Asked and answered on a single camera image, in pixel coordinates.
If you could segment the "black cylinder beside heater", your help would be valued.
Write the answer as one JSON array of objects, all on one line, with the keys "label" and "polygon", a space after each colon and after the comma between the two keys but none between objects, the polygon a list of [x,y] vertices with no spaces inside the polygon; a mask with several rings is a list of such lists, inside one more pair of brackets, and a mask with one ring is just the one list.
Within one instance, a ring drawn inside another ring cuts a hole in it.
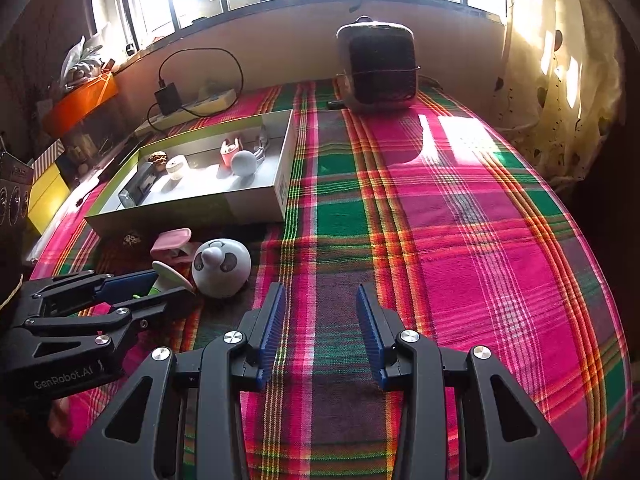
[{"label": "black cylinder beside heater", "polygon": [[334,100],[326,102],[326,108],[328,110],[344,110],[345,103],[342,100]]}]

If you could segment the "cream spotted curtain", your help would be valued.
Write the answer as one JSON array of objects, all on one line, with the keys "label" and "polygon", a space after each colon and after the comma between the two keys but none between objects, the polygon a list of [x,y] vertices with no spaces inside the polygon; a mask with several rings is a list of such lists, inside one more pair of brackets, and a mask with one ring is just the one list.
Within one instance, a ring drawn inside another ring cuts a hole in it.
[{"label": "cream spotted curtain", "polygon": [[620,26],[606,0],[506,1],[489,122],[552,188],[572,188],[623,101]]}]

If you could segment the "white round jar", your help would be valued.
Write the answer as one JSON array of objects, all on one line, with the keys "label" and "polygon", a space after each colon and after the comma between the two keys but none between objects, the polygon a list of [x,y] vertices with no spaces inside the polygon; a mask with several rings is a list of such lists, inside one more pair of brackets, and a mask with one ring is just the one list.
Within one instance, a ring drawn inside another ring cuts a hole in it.
[{"label": "white round jar", "polygon": [[186,156],[176,155],[168,159],[165,169],[171,181],[179,181],[189,171],[190,166]]}]

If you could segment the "grey black mesh heater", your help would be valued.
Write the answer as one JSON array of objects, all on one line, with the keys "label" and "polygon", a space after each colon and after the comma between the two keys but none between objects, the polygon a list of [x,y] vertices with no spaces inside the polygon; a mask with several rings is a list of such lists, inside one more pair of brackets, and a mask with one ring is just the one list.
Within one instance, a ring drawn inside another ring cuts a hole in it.
[{"label": "grey black mesh heater", "polygon": [[337,29],[343,106],[357,113],[405,110],[418,94],[416,42],[405,25],[361,15]]}]

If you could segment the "pink plastic clamp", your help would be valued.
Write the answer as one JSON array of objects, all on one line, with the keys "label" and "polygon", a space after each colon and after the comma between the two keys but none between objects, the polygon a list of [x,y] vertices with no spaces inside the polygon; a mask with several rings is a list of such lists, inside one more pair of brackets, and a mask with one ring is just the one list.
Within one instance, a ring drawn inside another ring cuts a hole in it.
[{"label": "pink plastic clamp", "polygon": [[192,231],[189,228],[180,228],[160,233],[150,250],[150,255],[153,260],[176,266],[190,263],[199,247],[200,244],[192,240]]}]

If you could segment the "black power adapter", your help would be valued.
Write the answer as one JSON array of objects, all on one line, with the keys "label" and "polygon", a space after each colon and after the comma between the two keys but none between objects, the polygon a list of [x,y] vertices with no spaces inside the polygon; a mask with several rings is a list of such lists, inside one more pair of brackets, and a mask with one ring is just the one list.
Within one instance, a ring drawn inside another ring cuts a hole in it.
[{"label": "black power adapter", "polygon": [[161,86],[154,92],[155,101],[157,102],[160,112],[164,116],[174,114],[182,107],[182,99],[179,96],[176,85],[171,82]]}]

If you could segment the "white green cardboard box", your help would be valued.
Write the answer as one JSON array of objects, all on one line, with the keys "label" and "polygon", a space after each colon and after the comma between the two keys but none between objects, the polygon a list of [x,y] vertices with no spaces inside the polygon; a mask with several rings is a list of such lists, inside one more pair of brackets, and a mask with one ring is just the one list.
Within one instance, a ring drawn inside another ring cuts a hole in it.
[{"label": "white green cardboard box", "polygon": [[[227,168],[220,146],[224,139],[236,136],[243,149]],[[151,143],[122,164],[85,219],[103,238],[129,231],[282,222],[288,209],[296,143],[292,110],[235,119]],[[171,181],[166,169],[159,171],[141,204],[124,208],[119,191],[156,151],[164,151],[168,159],[186,156],[189,171],[179,181]]]}]

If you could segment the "orange box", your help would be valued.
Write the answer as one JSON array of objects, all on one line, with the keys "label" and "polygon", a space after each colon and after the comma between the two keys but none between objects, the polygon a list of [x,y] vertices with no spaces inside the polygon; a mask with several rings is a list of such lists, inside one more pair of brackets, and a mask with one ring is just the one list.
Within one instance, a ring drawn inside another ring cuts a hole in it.
[{"label": "orange box", "polygon": [[52,110],[44,115],[42,128],[52,138],[61,139],[117,93],[112,73],[93,78],[55,103]]}]

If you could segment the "grey flashlight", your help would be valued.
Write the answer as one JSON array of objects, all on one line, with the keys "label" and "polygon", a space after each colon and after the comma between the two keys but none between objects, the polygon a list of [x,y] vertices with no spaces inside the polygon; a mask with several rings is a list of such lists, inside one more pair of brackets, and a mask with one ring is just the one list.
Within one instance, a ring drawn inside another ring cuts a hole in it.
[{"label": "grey flashlight", "polygon": [[124,208],[137,207],[148,194],[158,178],[158,171],[152,162],[144,162],[134,176],[119,191],[118,199]]}]

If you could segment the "white power strip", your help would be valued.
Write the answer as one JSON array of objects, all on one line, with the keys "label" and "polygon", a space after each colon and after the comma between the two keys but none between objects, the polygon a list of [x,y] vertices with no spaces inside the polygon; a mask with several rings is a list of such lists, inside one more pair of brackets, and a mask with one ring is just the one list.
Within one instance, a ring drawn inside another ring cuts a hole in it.
[{"label": "white power strip", "polygon": [[166,131],[196,118],[205,118],[225,112],[232,107],[235,100],[236,93],[233,89],[212,94],[205,99],[184,104],[169,115],[160,113],[150,116],[140,126],[137,126],[134,135],[145,136],[157,130]]}]

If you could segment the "pink green plaid blanket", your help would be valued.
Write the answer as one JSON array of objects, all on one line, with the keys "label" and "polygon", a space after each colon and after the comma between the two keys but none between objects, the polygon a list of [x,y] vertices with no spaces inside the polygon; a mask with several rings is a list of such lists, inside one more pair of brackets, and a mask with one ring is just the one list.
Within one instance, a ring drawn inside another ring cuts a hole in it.
[{"label": "pink green plaid blanket", "polygon": [[290,110],[297,146],[281,223],[239,230],[247,288],[199,306],[126,357],[189,351],[288,288],[267,389],[242,399],[255,479],[387,479],[401,398],[372,379],[356,291],[375,284],[443,347],[484,344],[518,378],[587,479],[626,436],[629,358],[612,292],[548,184],[468,108],[433,88],[397,114],[330,110],[332,80],[247,93],[241,118]]}]

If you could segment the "brown walnut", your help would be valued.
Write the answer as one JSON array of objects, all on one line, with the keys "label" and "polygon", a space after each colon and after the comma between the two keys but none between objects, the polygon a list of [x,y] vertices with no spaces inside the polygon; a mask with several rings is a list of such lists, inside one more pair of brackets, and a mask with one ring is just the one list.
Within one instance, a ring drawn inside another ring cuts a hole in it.
[{"label": "brown walnut", "polygon": [[156,171],[164,171],[168,162],[168,156],[164,151],[156,151],[148,156],[150,162]]},{"label": "brown walnut", "polygon": [[134,231],[130,231],[122,238],[122,244],[125,247],[134,247],[142,243],[142,237]]}]

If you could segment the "yellow box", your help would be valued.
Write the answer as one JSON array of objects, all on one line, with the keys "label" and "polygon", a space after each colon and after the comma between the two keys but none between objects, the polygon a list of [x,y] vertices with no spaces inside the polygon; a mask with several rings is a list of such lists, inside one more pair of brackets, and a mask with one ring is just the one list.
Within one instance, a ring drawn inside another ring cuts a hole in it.
[{"label": "yellow box", "polygon": [[52,164],[32,185],[27,217],[39,234],[43,234],[70,195],[57,164]]}]

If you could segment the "plastic bag clutter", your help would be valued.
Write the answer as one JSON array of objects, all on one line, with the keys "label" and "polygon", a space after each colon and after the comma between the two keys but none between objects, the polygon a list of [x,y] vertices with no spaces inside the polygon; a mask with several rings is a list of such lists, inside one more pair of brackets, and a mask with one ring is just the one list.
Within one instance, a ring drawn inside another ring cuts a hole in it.
[{"label": "plastic bag clutter", "polygon": [[105,51],[104,38],[99,32],[89,39],[81,37],[64,58],[58,85],[63,93],[71,92],[110,72],[114,66],[115,60]]}]

